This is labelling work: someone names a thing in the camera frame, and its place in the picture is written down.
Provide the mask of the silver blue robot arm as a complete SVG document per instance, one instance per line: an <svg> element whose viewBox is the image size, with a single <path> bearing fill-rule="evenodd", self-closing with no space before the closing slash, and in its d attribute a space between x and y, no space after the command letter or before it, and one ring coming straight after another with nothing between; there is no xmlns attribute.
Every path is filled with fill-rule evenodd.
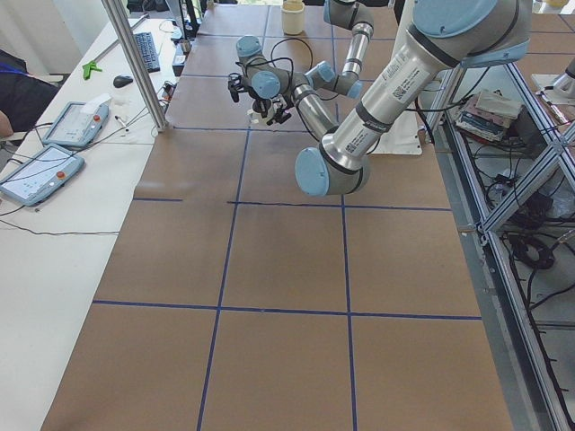
<svg viewBox="0 0 575 431"><path fill-rule="evenodd" d="M322 61L306 72L299 73L293 68L285 70L271 63L267 77L261 84L253 86L258 96L265 101L264 109L274 110L272 115L264 114L270 124L283 123L294 109L309 130L316 136L322 136L337 127L337 119L317 92L326 90L336 96L353 99L361 93L363 61L374 34L371 12L358 1L326 1L323 18L331 26L351 34L343 68L337 73L330 64Z"/></svg>
<svg viewBox="0 0 575 431"><path fill-rule="evenodd" d="M281 69L251 35L236 42L240 73L228 76L233 101L242 92L268 123L289 119L289 109L318 140L296 158L296 182L310 196L343 195L368 179L368 150L387 133L441 71L515 62L530 41L529 1L416 1L402 11L403 44L366 92L359 74L374 33L368 8L358 1L327 1L325 22L352 39L340 73L321 62L305 73Z"/></svg>

